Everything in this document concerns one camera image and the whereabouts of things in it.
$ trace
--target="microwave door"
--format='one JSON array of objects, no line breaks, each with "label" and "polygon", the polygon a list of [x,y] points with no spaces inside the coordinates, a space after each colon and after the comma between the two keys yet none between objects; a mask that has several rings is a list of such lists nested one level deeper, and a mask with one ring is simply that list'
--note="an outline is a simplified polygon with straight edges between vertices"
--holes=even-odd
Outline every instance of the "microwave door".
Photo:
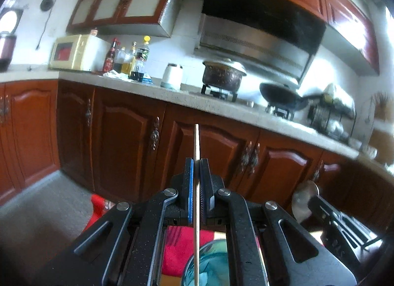
[{"label": "microwave door", "polygon": [[50,66],[52,68],[75,69],[80,39],[81,35],[57,39],[52,52]]}]

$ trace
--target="stove burner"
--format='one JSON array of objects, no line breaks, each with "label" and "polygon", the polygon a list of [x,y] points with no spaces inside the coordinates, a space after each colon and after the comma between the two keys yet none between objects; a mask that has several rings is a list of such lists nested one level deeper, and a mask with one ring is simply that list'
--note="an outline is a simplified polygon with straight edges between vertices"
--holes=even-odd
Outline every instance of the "stove burner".
[{"label": "stove burner", "polygon": [[231,102],[233,102],[233,103],[235,103],[235,101],[237,100],[237,93],[233,93],[233,92],[228,92],[228,91],[226,91],[226,90],[224,90],[225,91],[225,93],[222,93],[222,89],[221,88],[219,88],[219,91],[213,91],[213,90],[211,90],[208,94],[206,94],[205,92],[206,92],[206,88],[211,88],[210,87],[210,85],[207,85],[207,84],[204,84],[203,86],[202,86],[202,88],[201,88],[201,94],[204,94],[204,95],[212,95],[213,97],[215,97],[215,98],[219,98],[219,99],[222,99],[222,100],[227,100],[228,99],[228,97],[229,97],[229,93],[230,94],[232,94],[232,99],[231,99]]},{"label": "stove burner", "polygon": [[288,121],[292,121],[294,118],[294,112],[287,110],[285,108],[277,107],[277,106],[268,105],[267,108],[265,109],[265,111],[267,113],[274,115],[274,116],[278,116],[283,119],[287,119]]}]

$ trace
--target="frying pan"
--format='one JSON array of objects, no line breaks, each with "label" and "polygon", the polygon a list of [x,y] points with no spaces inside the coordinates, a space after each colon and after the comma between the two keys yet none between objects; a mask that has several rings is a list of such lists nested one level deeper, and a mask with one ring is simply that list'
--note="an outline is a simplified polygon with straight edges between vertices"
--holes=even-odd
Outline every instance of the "frying pan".
[{"label": "frying pan", "polygon": [[271,83],[261,83],[260,93],[269,105],[289,111],[302,110],[308,105],[310,99],[320,96],[311,95],[302,97],[287,86]]}]

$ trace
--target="white cabinet panel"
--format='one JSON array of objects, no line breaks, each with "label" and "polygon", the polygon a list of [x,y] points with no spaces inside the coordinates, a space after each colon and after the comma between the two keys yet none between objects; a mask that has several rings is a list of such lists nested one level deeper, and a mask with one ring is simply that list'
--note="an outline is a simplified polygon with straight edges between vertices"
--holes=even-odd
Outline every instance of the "white cabinet panel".
[{"label": "white cabinet panel", "polygon": [[153,16],[160,0],[132,0],[125,17]]},{"label": "white cabinet panel", "polygon": [[94,1],[95,0],[83,0],[80,2],[78,9],[75,12],[74,19],[72,20],[72,24],[80,24],[86,21],[86,17],[89,14]]},{"label": "white cabinet panel", "polygon": [[111,18],[114,16],[120,0],[101,0],[94,20]]}]

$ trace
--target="hanging black cord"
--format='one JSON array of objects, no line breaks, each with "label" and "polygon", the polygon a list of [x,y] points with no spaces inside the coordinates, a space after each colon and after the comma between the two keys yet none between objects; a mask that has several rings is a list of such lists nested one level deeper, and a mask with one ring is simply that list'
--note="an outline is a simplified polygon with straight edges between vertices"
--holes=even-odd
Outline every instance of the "hanging black cord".
[{"label": "hanging black cord", "polygon": [[35,50],[40,49],[41,39],[42,39],[42,37],[44,36],[45,30],[47,29],[47,24],[48,24],[48,21],[49,21],[49,18],[50,18],[50,16],[51,16],[51,14],[52,14],[52,10],[53,10],[53,7],[55,6],[55,3],[56,3],[56,0],[54,0],[53,6],[52,6],[51,9],[49,10],[48,18],[47,18],[47,21],[45,22],[43,33],[41,34],[40,40],[38,41],[38,44],[37,44],[37,47],[35,48]]}]

